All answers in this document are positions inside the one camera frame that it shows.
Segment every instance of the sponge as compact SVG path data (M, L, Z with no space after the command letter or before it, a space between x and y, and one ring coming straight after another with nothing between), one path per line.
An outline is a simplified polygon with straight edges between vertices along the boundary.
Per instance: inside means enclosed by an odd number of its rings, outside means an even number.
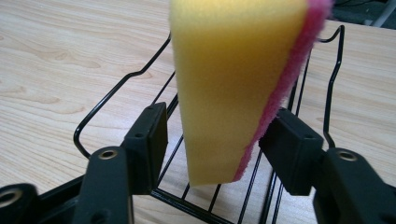
M239 180L331 0L172 0L170 25L191 186Z

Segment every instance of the wire rack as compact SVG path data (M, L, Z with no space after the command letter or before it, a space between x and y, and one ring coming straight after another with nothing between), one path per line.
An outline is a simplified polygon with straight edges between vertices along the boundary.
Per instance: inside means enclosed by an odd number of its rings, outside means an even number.
M336 62L334 65L334 68L332 70L332 73L330 75L330 80L328 83L328 89L327 89L327 96L326 96L326 105L325 105L325 113L324 113L324 121L323 121L323 135L325 136L329 147L335 147L335 143L332 140L330 134L329 134L329 127L330 127L330 114L331 114L331 105L332 105L332 89L333 89L333 84L336 79L336 76L338 74L338 70L341 66L342 62L342 56L343 56L343 46L344 46L344 35L345 35L345 27L343 25L339 26L337 30L333 33L333 35L328 38L328 39L319 39L318 42L321 44L326 44L333 42L335 39L338 39L338 49L337 49L337 55L336 55ZM74 143L78 150L84 155L86 158L90 157L90 153L85 149L85 147L81 144L80 142L80 135L84 127L90 122L90 120L101 110L101 108L112 98L112 96L132 77L138 77L143 74L145 74L148 69L151 67L151 65L158 59L158 57L163 53L163 51L168 47L169 43L171 40L171 36L169 35L168 38L165 40L163 45L160 47L160 49L155 53L155 55L149 60L149 62L140 70L137 72L130 73L123 77L120 82L114 86L114 88L93 108L93 110L85 117L85 119L78 125L76 128L75 134L74 134ZM290 99L287 105L288 110L292 110L293 105L296 105L295 110L295 115L298 116L300 112L300 106L301 102L303 99L303 93L304 93L304 85L305 85L305 79L309 67L309 61L310 61L311 54L309 53L306 61L306 65L304 68L304 71L302 73L302 78L300 78L300 83L299 81L296 81L294 87L291 90L290 93ZM175 72L173 72L167 81L164 83L163 87L161 90L158 92L158 94L154 97L152 104L155 104L163 92L166 90L168 87L169 83L172 81L172 79L175 76ZM172 101L167 107L167 116L168 120L171 118L173 115L175 109L177 108L178 104L178 99L177 99L177 94L173 97ZM210 204L208 207L203 208L201 205L189 202L186 200L186 197L189 194L190 189L190 184L185 183L185 188L183 190L183 193L180 196L175 195L174 193L171 193L167 191L166 189L163 189L161 186L161 183L163 182L164 177L167 175L168 169L172 162L174 161L175 156L179 152L180 146L183 144L183 135L181 135L178 138L178 142L176 143L176 146L174 148L168 148L167 150L172 150L170 153L170 156L167 161L164 161L164 166L163 170L160 174L159 181L158 181L158 188L156 188L154 191L151 192L151 196L164 202L168 203L175 208L191 215L194 217L197 217L201 219L204 222L207 223L233 223L231 220L227 219L227 217L222 217L220 215L217 215L216 213L213 212L213 209L215 207L215 204L217 202L219 193L221 191L222 185L217 185L215 187L215 190L213 192L213 195L210 199ZM255 183L256 177L261 174L262 170L259 169L260 163L262 161L262 152L259 149L259 152L257 153L257 158L254 162L252 172L250 174L250 177L248 178L248 184L246 187L245 191L245 197L243 199L242 207L240 208L239 216L237 217L236 223L245 223L244 221L244 216L247 211L248 207L248 202L250 199L250 194L253 188L253 185ZM260 211L259 215L259 223L267 223L269 220L269 214L270 214L270 209L272 208L271 204L273 201L273 198L276 197L275 199L275 206L274 211L272 211L272 223L276 223L277 221L277 216L278 216L278 211L280 207L280 202L282 200L282 193L283 193L283 186L282 184L277 184L276 183L277 178L276 178L276 173L274 170L271 170L269 172L269 179L267 182L267 189L263 190L264 193L262 195L262 210Z

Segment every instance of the wooden table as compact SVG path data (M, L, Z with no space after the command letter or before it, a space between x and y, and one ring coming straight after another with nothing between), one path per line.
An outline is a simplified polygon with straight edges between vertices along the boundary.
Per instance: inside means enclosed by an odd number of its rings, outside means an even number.
M125 74L140 70L166 39L168 4L0 3L0 186L27 182L43 193L84 174L87 160L74 147L73 132L96 103ZM322 36L330 36L340 24L328 21ZM331 134L338 147L366 157L396 186L396 32L345 26ZM312 54L300 117L318 132L335 52L336 44L317 44ZM119 145L173 70L170 47L90 122L81 136L84 146L93 152ZM172 81L160 100L169 103L176 91ZM181 134L177 111L168 125L173 148ZM260 215L270 166L263 160L259 169L244 223L257 223ZM180 196L186 183L182 148L161 187ZM247 183L244 177L224 185L214 212L236 221ZM208 207L213 190L192 189L187 200ZM284 193L278 223L315 223L311 202L312 197ZM138 223L201 223L151 197L134 197L134 213Z

